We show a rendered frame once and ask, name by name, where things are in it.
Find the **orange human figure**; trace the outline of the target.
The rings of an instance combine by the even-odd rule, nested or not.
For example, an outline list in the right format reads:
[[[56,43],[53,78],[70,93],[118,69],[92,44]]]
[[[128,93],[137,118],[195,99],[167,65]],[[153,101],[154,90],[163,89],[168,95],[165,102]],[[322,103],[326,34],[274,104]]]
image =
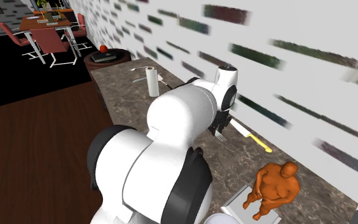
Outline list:
[[[296,173],[298,166],[288,161],[283,165],[268,163],[256,173],[256,180],[252,192],[242,204],[244,209],[260,200],[259,211],[252,217],[258,221],[260,217],[267,215],[272,209],[283,204],[291,203],[301,190]]]

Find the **grey flat box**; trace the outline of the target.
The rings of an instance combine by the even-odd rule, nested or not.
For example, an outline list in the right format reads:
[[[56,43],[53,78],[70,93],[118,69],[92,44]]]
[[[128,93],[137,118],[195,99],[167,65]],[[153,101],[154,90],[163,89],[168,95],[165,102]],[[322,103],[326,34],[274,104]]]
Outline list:
[[[234,217],[239,224],[279,224],[282,218],[271,210],[267,215],[260,217],[258,221],[252,217],[259,211],[261,201],[257,200],[249,204],[247,209],[242,207],[243,203],[247,200],[248,194],[252,192],[252,188],[244,185],[239,189],[227,202],[221,206],[223,213]]]

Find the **white spatula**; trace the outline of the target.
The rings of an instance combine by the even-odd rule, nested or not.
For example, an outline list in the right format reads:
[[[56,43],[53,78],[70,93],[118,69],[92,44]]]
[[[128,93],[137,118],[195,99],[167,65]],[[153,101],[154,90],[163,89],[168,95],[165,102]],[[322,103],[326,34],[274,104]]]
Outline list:
[[[163,80],[163,77],[160,75],[160,73],[157,74],[158,81],[162,82],[164,85],[166,85],[169,89],[173,89],[169,84],[165,83]]]

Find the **round dark side table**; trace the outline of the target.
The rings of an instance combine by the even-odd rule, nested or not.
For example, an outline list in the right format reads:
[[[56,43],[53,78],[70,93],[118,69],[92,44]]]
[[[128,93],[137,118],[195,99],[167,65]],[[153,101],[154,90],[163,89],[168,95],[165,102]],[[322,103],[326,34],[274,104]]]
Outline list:
[[[111,48],[110,50],[112,50],[116,54],[116,58],[114,60],[110,60],[110,61],[107,61],[107,62],[100,62],[100,63],[94,62],[93,59],[92,59],[92,55],[95,55],[95,54],[99,53],[99,51],[89,53],[84,58],[85,66],[87,68],[87,71],[88,71],[89,76],[90,76],[92,81],[94,80],[94,78],[91,75],[91,71],[101,69],[101,68],[104,68],[104,67],[113,66],[113,65],[116,65],[116,64],[130,62],[132,60],[131,54],[127,50],[119,49],[119,48]]]

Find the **orange sideboard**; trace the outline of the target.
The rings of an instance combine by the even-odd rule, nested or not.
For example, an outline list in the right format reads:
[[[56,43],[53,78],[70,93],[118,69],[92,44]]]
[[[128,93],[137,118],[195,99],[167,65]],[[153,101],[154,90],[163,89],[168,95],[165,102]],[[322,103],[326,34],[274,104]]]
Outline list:
[[[38,4],[38,1],[46,1],[47,2],[47,10],[43,8],[41,3]],[[58,14],[58,10],[61,13],[72,13],[73,9],[70,7],[68,0],[30,0],[33,6],[33,14],[41,15],[45,12],[55,12]]]

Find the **wooden dining table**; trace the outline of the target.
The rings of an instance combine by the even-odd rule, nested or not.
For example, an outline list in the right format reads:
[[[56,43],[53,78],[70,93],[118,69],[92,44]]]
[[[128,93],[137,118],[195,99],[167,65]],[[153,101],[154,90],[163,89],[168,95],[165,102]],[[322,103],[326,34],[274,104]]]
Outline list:
[[[72,26],[77,25],[78,23],[77,22],[72,23],[63,13],[61,13],[61,15],[59,15],[59,16],[52,16],[51,23],[53,23],[53,25],[48,25],[49,22],[38,23],[38,20],[41,20],[41,19],[44,20],[45,18],[46,18],[45,15],[43,15],[43,16],[36,15],[36,17],[34,19],[28,19],[27,17],[23,17],[20,27],[18,28],[19,33],[25,34],[28,42],[30,43],[30,45],[34,49],[34,52],[37,55],[36,58],[39,59],[43,64],[46,64],[46,62],[43,58],[43,54],[40,52],[38,45],[35,44],[35,42],[32,38],[33,35],[31,34],[31,31],[33,29],[41,29],[43,31],[47,28],[52,28],[55,31],[65,30],[66,32],[68,32],[68,34],[69,34],[68,40],[71,42],[71,46],[73,46],[75,49],[75,52],[79,56],[81,56],[81,52],[78,48],[78,44],[77,44],[74,34],[72,32]]]

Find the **dark book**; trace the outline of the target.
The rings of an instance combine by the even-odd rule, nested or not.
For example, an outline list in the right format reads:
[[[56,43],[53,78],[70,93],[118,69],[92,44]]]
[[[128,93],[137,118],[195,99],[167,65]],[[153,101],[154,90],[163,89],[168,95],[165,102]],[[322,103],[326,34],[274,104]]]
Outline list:
[[[92,60],[95,63],[101,63],[101,62],[110,62],[114,59],[116,59],[116,54],[114,52],[96,52],[95,54],[91,55]]]

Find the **white plate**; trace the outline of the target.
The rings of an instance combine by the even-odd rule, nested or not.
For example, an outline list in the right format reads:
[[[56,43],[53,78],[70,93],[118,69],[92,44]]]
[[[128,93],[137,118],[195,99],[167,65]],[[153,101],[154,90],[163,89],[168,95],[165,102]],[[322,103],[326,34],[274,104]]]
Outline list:
[[[224,214],[216,213],[210,215],[203,224],[240,224],[234,217]]]

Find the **white paper towel roll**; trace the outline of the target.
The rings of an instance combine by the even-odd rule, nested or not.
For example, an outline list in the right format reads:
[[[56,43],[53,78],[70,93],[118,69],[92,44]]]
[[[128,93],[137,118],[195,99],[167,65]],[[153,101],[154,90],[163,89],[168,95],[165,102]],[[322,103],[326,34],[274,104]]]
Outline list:
[[[158,97],[159,86],[158,86],[158,72],[154,67],[145,68],[146,79],[148,84],[148,92],[150,97]]]

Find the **red chair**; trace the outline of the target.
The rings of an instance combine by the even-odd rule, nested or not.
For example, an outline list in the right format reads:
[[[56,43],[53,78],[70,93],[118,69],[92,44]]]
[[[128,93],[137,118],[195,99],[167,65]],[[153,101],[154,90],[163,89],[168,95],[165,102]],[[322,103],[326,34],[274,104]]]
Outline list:
[[[50,54],[52,56],[53,62],[50,65],[50,68],[53,66],[60,66],[66,64],[75,65],[78,59],[74,51],[74,47],[71,41],[62,41],[60,36],[57,34],[54,28],[45,28],[45,29],[31,29],[31,34],[35,37],[40,49],[45,54]],[[68,51],[69,47],[74,55],[74,60],[72,62],[56,63],[55,53],[62,53]]]
[[[87,31],[86,31],[86,25],[85,25],[85,17],[78,13],[78,22],[75,22],[76,25],[72,25],[70,26],[70,28],[73,27],[77,27],[78,30],[77,31],[72,31],[72,34],[75,38],[79,38],[79,37],[85,37],[87,36]],[[61,37],[61,40],[64,39],[64,37],[67,38],[67,40],[71,40],[70,34],[65,31],[63,36]],[[79,48],[79,50],[84,50],[84,49],[88,49],[91,48],[91,46],[86,46],[87,43],[78,43],[78,45],[82,45],[82,48]]]
[[[2,28],[2,30],[18,46],[27,46],[27,45],[31,44],[27,38],[19,38],[18,37],[19,34],[23,34],[24,32],[13,32],[13,30],[11,28],[9,28],[5,23],[2,23],[2,22],[0,22],[0,28]],[[33,37],[31,37],[31,38],[32,38],[33,42],[36,44],[36,47],[35,47],[34,51],[29,52],[29,53],[24,53],[24,54],[22,54],[22,56],[28,55],[28,56],[30,56],[30,58],[29,58],[30,60],[40,58],[41,56],[45,56],[45,54],[42,54],[40,52],[40,47],[39,47],[38,43],[36,42],[36,40]]]

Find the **yellow handled knife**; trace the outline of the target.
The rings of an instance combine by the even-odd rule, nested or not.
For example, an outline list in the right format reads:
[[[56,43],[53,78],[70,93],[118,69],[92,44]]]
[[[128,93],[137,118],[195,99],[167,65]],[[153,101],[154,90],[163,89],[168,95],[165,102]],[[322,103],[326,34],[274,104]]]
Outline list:
[[[251,132],[249,132],[245,127],[241,126],[241,124],[239,124],[237,121],[235,121],[234,119],[232,119],[230,121],[230,124],[239,131],[239,133],[241,133],[244,137],[250,137],[252,138],[256,143],[258,143],[261,147],[263,147],[265,149],[265,151],[267,153],[271,153],[272,149],[267,146],[264,142],[262,142],[260,139],[258,139],[254,134],[252,134]]]

